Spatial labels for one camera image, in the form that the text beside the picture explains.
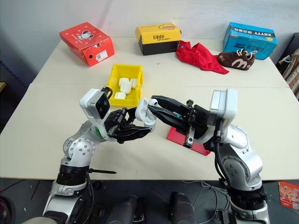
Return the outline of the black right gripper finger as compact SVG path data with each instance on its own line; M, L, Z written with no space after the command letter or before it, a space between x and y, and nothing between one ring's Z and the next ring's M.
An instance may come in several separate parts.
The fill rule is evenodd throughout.
M148 109L165 124L175 128L185 128L185 122L178 118L175 113L153 105L149 105Z
M187 112L187 106L175 99L158 95L153 95L151 98L157 100L157 103L160 107L171 112L175 112L177 114L185 114Z

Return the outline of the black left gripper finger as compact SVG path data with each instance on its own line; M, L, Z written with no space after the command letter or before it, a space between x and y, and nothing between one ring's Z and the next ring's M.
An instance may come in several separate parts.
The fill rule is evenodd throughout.
M136 112L137 107L133 107L133 108L123 108L124 111L124 119L126 121L126 123L133 123L134 120L136 119L135 116L135 112Z
M150 127L142 127L132 125L130 127L123 128L116 132L116 139L119 143L124 143L125 141L136 140L143 138L148 133L151 132Z

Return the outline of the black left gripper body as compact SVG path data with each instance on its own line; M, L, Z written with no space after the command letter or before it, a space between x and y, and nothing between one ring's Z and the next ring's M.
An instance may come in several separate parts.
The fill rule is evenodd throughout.
M126 107L119 110L110 111L109 99L112 96L112 89L104 87L101 89L103 95L100 97L100 118L104 121L104 128L110 138L117 141L128 141L128 121L126 115L128 109Z

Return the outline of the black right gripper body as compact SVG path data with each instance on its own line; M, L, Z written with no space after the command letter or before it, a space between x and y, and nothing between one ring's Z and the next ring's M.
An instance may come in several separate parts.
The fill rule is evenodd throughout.
M179 103L174 112L181 121L176 130L185 136L183 146L191 148L194 140L207 131L208 110L194 105L194 102L189 99L186 105Z

